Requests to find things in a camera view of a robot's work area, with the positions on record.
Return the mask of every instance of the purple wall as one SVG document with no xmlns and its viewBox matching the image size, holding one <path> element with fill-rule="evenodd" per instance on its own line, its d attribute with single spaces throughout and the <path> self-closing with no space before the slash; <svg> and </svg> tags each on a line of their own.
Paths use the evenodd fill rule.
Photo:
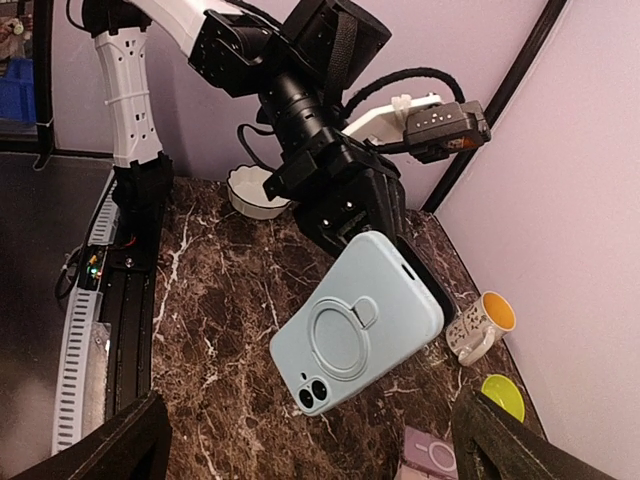
<svg viewBox="0 0 640 480">
<path fill-rule="evenodd" d="M 478 286 L 512 303 L 509 349 L 551 442 L 640 471 L 640 3 L 569 4 L 438 218 Z"/>
</svg>

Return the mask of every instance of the phone camera lens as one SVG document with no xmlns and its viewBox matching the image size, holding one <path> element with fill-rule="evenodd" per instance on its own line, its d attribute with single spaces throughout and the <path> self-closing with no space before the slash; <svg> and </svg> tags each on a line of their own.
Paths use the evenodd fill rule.
<svg viewBox="0 0 640 480">
<path fill-rule="evenodd" d="M 302 403 L 307 409 L 313 407 L 313 397 L 311 396 L 311 393 L 309 393 L 309 390 L 300 390 L 298 396 L 300 397 L 300 403 Z"/>
<path fill-rule="evenodd" d="M 320 380 L 314 380 L 311 384 L 311 391 L 315 395 L 315 397 L 321 402 L 326 400 L 327 398 L 327 387 Z"/>
</svg>

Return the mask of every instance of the brown marble surface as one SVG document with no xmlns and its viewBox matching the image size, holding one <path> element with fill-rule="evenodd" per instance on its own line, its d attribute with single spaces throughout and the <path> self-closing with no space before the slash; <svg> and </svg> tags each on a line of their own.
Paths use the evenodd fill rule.
<svg viewBox="0 0 640 480">
<path fill-rule="evenodd" d="M 391 479 L 411 425 L 451 440 L 463 385 L 491 373 L 522 387 L 501 343 L 462 369 L 443 335 L 357 397 L 302 415 L 271 361 L 269 340 L 332 261 L 290 213 L 257 222 L 236 213 L 224 185 L 178 179 L 159 260 L 153 385 L 173 426 L 169 478 Z M 459 308 L 478 296 L 437 220 L 410 213 L 414 242 Z M 526 398 L 525 424 L 540 433 Z"/>
</svg>

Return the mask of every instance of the blue storage bin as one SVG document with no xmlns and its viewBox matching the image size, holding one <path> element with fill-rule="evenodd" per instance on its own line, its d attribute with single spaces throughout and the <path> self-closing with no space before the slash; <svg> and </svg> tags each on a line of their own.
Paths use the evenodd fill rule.
<svg viewBox="0 0 640 480">
<path fill-rule="evenodd" d="M 36 123 L 33 60 L 14 58 L 0 77 L 0 118 Z"/>
</svg>

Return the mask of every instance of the light blue phone case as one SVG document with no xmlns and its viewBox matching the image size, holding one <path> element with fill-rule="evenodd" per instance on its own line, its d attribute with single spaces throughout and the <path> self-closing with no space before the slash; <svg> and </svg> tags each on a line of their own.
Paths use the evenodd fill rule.
<svg viewBox="0 0 640 480">
<path fill-rule="evenodd" d="M 319 415 L 354 396 L 442 330 L 442 308 L 383 234 L 356 236 L 271 340 L 297 405 Z"/>
</svg>

